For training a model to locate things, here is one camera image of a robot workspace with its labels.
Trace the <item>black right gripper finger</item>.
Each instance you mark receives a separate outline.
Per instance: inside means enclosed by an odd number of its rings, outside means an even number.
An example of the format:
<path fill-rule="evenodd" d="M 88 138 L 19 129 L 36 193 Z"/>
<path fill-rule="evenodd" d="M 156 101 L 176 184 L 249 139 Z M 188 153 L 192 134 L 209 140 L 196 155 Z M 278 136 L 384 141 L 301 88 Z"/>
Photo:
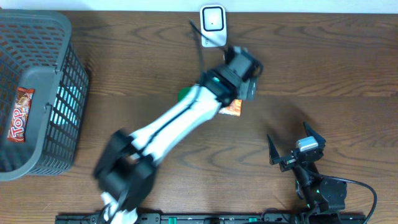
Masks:
<path fill-rule="evenodd" d="M 267 135 L 268 145 L 269 145 L 269 162 L 270 165 L 278 164 L 280 161 L 279 153 L 274 145 L 271 137 Z"/>
<path fill-rule="evenodd" d="M 304 121 L 303 126 L 308 137 L 314 137 L 319 145 L 325 145 L 326 140 L 319 135 L 307 122 Z"/>

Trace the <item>small orange snack packet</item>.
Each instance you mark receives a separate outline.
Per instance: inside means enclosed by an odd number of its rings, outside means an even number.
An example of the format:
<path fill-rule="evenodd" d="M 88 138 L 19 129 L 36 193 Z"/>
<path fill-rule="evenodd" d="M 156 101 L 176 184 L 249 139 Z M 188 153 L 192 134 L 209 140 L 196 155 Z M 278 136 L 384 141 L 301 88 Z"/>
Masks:
<path fill-rule="evenodd" d="M 242 100 L 234 100 L 229 106 L 221 108 L 218 113 L 230 116 L 240 116 L 241 105 L 242 105 Z"/>

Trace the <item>green lid jar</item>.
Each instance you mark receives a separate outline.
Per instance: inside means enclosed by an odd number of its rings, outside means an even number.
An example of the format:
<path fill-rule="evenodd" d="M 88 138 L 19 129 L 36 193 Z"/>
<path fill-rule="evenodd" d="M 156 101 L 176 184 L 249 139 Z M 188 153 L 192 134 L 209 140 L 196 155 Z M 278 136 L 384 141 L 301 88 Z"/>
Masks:
<path fill-rule="evenodd" d="M 189 94 L 190 90 L 191 90 L 190 87 L 182 88 L 177 96 L 178 101 L 182 101 Z"/>

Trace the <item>orange Top chocolate bar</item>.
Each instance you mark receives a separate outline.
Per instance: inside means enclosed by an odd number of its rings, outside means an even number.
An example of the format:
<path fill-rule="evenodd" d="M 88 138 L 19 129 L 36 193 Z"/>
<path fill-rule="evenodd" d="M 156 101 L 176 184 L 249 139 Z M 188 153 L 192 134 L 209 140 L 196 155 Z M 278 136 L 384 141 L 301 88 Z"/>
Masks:
<path fill-rule="evenodd" d="M 11 142 L 24 142 L 27 120 L 29 118 L 34 89 L 17 88 L 17 98 L 12 111 L 12 119 L 7 134 L 7 140 Z"/>

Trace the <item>teal wet wipes pack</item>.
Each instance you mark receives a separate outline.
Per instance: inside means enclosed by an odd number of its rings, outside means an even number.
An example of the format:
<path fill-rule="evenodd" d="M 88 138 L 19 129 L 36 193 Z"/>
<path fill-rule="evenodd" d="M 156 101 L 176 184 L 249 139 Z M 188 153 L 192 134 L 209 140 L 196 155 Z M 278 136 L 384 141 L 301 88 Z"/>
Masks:
<path fill-rule="evenodd" d="M 60 95 L 60 99 L 56 98 L 54 101 L 55 109 L 60 112 L 52 112 L 50 120 L 54 124 L 63 125 L 67 121 L 77 125 L 78 118 L 77 112 L 79 111 L 79 103 L 81 99 L 81 88 L 75 86 L 58 87 L 57 93 Z"/>

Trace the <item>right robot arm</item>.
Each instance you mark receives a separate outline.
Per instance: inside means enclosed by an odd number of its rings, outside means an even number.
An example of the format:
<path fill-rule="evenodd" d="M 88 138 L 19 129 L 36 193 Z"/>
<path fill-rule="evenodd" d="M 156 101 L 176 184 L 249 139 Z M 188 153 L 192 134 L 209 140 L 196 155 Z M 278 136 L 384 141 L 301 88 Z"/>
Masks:
<path fill-rule="evenodd" d="M 300 213 L 291 215 L 289 223 L 341 223 L 339 211 L 345 209 L 347 181 L 321 175 L 315 165 L 323 156 L 326 140 L 304 122 L 307 137 L 296 142 L 289 155 L 281 156 L 270 136 L 269 162 L 281 172 L 292 171 L 296 194 L 307 205 Z"/>

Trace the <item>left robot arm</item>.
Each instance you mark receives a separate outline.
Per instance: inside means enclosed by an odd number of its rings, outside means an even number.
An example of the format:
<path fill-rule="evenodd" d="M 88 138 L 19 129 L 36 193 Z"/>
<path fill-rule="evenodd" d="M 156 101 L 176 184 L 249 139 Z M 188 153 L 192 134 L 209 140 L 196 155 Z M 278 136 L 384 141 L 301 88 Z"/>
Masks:
<path fill-rule="evenodd" d="M 228 47 L 224 64 L 201 72 L 185 97 L 151 124 L 111 135 L 93 171 L 102 190 L 100 223 L 134 223 L 166 155 L 191 131 L 234 100 L 252 99 L 263 64 L 245 48 Z"/>

